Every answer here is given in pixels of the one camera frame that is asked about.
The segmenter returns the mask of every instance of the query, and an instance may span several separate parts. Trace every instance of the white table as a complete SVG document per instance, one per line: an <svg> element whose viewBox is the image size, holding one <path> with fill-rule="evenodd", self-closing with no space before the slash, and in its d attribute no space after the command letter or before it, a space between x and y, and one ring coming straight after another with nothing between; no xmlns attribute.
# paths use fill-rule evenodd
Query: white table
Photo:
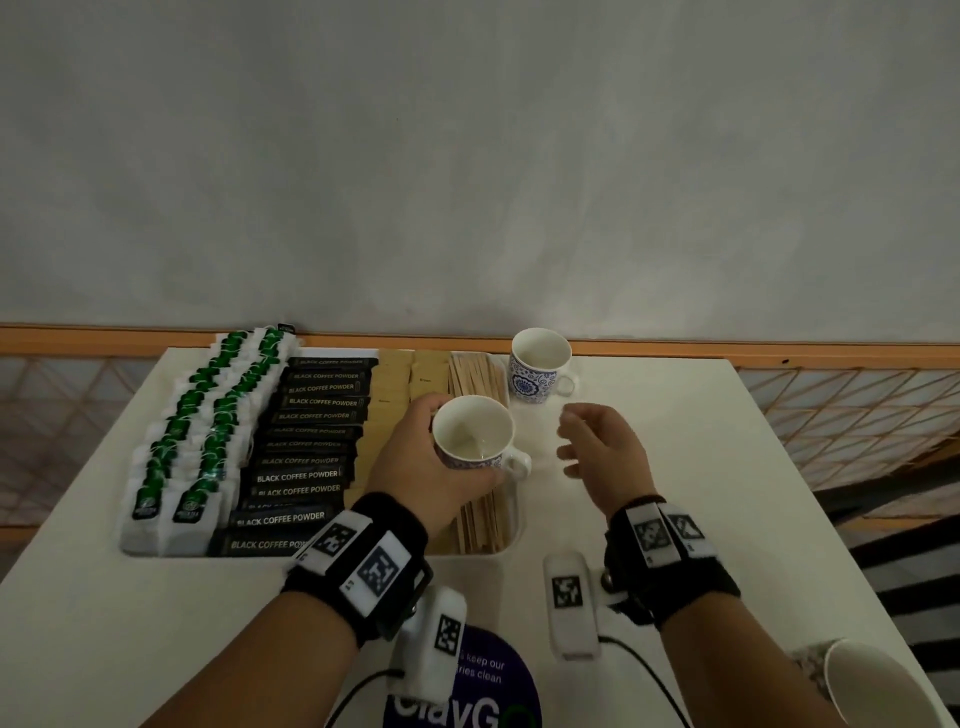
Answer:
<svg viewBox="0 0 960 728"><path fill-rule="evenodd" d="M133 726L274 595L276 560L134 559L114 522L132 449L169 397L174 377L205 350L170 350L0 585L0 725ZM846 636L908 666L954 725L897 629L757 410L733 368L696 359L578 358L577 399L617 407L650 454L662 493L693 512L718 546L759 621L785 648ZM558 664L547 635L544 554L603 559L603 519L554 450L563 400L512 406L516 444L534 458L521 488L525 529L506 553L438 578L467 588L469 620L495 627L537 681L547 726L678 725L629 656L605 646L596 663ZM607 614L603 631L631 643L679 699L660 640ZM383 667L364 650L348 679ZM382 686L370 685L344 725L379 725Z"/></svg>

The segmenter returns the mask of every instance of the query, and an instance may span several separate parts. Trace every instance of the hand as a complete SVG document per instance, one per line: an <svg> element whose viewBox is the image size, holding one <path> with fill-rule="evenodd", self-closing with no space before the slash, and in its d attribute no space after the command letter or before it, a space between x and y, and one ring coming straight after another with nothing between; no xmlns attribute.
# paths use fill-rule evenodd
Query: hand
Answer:
<svg viewBox="0 0 960 728"><path fill-rule="evenodd" d="M430 419L453 398L423 395L412 402L373 463L367 493L393 496L413 513L433 538L472 500L489 493L506 478L499 468L456 471L433 449Z"/></svg>
<svg viewBox="0 0 960 728"><path fill-rule="evenodd" d="M654 496L647 452L619 412L603 404L567 404L557 434L570 441L557 448L567 477L582 478L594 505L609 521L631 500Z"/></svg>

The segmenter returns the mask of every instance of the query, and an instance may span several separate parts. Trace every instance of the paper cup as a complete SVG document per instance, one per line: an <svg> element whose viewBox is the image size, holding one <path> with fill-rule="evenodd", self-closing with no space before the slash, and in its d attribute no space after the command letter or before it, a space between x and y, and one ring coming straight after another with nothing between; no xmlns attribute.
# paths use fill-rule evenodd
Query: paper cup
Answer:
<svg viewBox="0 0 960 728"><path fill-rule="evenodd" d="M525 328L510 347L510 392L519 400L542 404L556 392L572 395L578 378L570 372L570 342L549 328Z"/></svg>
<svg viewBox="0 0 960 728"><path fill-rule="evenodd" d="M516 480L530 474L530 455L514 447L514 418L500 402L464 395L433 418L433 439L448 468L503 468Z"/></svg>
<svg viewBox="0 0 960 728"><path fill-rule="evenodd" d="M852 728L941 728L924 689L883 650L840 639L790 658Z"/></svg>

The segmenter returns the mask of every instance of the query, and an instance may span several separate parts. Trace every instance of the blue round sticker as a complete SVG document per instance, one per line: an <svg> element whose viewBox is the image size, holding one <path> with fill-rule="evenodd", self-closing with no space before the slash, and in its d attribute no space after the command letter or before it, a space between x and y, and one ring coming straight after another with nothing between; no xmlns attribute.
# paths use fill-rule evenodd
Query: blue round sticker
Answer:
<svg viewBox="0 0 960 728"><path fill-rule="evenodd" d="M446 705L387 696L384 728L540 728L540 698L516 650L486 629L467 625L453 694Z"/></svg>

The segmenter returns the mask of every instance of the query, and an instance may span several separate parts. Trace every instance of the black cable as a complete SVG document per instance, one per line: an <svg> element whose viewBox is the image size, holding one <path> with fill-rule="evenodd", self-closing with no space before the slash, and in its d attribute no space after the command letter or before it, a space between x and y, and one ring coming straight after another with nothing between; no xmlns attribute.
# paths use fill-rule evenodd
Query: black cable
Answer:
<svg viewBox="0 0 960 728"><path fill-rule="evenodd" d="M607 643L607 644L615 644L618 647L622 647L623 649L627 650L627 652L632 654L641 665L646 667L647 672L650 673L650 677L652 677L657 682L657 685L660 688L660 691L664 695L666 695L666 699L670 701L670 706L673 708L674 713L677 714L677 717L680 719L680 722L684 725L684 728L690 728L690 724L686 722L686 718L684 717L684 712L680 710L680 706L677 705L677 701L673 699L673 695L670 694L670 691L661 682L659 677L657 677L657 674L654 672L654 669L649 665L647 665L647 661L644 660L642 657L640 657L639 654L637 654L635 649L630 647L628 644L621 642L616 637L607 637L607 635L600 635L600 642Z"/></svg>
<svg viewBox="0 0 960 728"><path fill-rule="evenodd" d="M369 683L371 683L371 682L373 682L374 680L376 680L376 678L378 678L378 677L403 677L405 674L406 674L406 673L405 673L403 670L394 668L394 669L381 669L381 670L375 672L375 673L372 674L372 675L367 675L367 677L365 677L365 678L364 678L363 680L361 680L359 683L357 683L356 685L354 685L354 686L350 689L350 692L348 692L347 695L344 697L344 699L340 701L340 705L338 705L338 706L334 709L333 713L331 713L331 714L330 714L330 717L326 720L326 725L324 726L324 728L332 728L333 724L337 721L337 718L340 717L340 713L342 713L342 712L344 711L344 708L347 706L347 704L350 702L350 700L352 700L353 697L354 697L357 693L359 693L365 686L367 686Z"/></svg>

